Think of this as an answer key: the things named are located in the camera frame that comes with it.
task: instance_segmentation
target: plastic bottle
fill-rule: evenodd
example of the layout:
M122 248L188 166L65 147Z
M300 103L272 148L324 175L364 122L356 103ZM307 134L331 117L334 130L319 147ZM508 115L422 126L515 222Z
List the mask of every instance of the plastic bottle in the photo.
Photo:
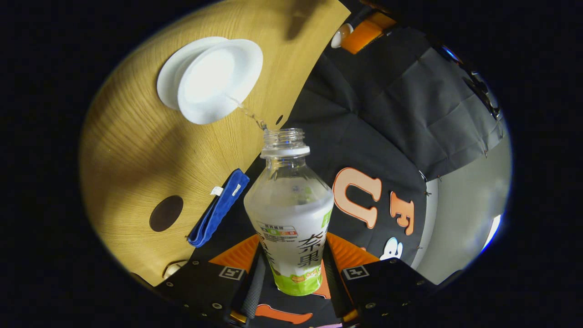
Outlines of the plastic bottle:
M245 196L279 290L308 295L322 283L321 262L334 205L332 190L305 164L301 129L266 130L266 168Z

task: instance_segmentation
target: blue towel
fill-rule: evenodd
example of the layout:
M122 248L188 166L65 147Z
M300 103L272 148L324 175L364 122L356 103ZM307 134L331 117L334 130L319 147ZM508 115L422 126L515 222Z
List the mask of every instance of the blue towel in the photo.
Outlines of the blue towel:
M215 197L205 215L188 235L188 243L190 245L201 247L209 241L221 220L247 186L247 183L249 183L249 177L240 169L236 169L231 173L221 195Z

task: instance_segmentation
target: white cartoon logo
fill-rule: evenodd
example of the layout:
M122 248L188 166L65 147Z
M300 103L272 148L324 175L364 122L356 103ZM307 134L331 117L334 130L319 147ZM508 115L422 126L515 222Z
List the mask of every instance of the white cartoon logo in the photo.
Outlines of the white cartoon logo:
M380 260L382 261L392 257L400 259L401 252L403 252L403 243L399 243L395 237L390 238L385 245L385 251L381 255Z

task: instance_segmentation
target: white tag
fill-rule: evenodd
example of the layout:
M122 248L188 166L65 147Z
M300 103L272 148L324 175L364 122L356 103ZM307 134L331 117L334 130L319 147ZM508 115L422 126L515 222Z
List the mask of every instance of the white tag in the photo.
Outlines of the white tag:
M237 183L237 188L235 188L235 191L233 192L233 194L231 196L234 196L239 191L240 188L241 188L241 185Z
M211 195L220 196L223 193L223 189L221 187L214 187L213 191L210 192Z

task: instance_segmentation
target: wooden table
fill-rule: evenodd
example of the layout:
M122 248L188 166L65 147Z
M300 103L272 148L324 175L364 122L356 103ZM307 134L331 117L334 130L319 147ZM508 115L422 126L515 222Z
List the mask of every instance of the wooden table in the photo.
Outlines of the wooden table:
M189 14L139 46L105 81L80 139L86 212L99 237L130 272L152 285L166 265L194 250L185 236L236 168L260 153L262 131L234 111L208 125L165 107L156 79L165 61L203 37L249 39L264 54L244 104L270 128L288 118L308 74L349 11L337 0L230 0ZM184 205L169 228L150 227L152 211L178 195Z

